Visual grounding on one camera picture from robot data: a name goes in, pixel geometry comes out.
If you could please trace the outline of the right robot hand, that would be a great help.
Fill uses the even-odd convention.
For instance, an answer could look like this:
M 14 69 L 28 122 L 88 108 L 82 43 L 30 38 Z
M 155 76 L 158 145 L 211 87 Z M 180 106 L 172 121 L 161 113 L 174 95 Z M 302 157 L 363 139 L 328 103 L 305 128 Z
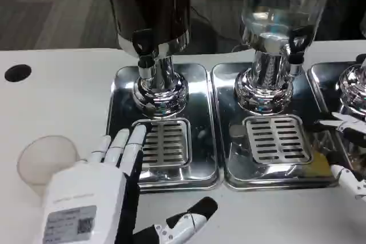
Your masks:
M 348 141 L 365 147 L 365 121 L 338 112 L 324 113 L 323 118 L 313 124 L 313 131 L 334 129 Z M 365 176 L 353 168 L 343 166 L 330 155 L 327 156 L 331 172 L 340 187 L 355 199 L 365 201 Z

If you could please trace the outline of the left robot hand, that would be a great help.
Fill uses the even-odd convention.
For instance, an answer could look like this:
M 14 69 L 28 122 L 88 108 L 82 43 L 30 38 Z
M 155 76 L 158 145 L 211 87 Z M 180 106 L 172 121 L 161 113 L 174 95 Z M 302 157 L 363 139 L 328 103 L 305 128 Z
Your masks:
M 103 137 L 86 160 L 55 173 L 43 198 L 35 243 L 186 243 L 218 209 L 204 197 L 186 211 L 135 231 L 142 147 L 148 130 L 137 125 Z

